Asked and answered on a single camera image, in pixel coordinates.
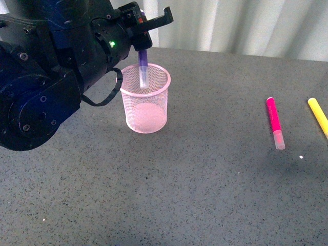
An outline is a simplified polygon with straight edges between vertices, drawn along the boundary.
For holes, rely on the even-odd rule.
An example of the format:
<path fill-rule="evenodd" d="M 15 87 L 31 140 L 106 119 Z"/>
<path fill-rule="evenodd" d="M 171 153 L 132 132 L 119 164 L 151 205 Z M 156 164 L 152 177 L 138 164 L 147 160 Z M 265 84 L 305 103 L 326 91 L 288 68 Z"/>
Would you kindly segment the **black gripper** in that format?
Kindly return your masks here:
<path fill-rule="evenodd" d="M 164 8 L 164 15 L 147 20 L 137 2 L 130 2 L 117 9 L 110 2 L 95 2 L 92 10 L 92 28 L 95 40 L 102 47 L 107 62 L 107 72 L 125 59 L 131 47 L 142 51 L 152 47 L 148 31 L 174 21 L 171 8 Z M 139 25 L 140 33 L 133 32 Z"/>

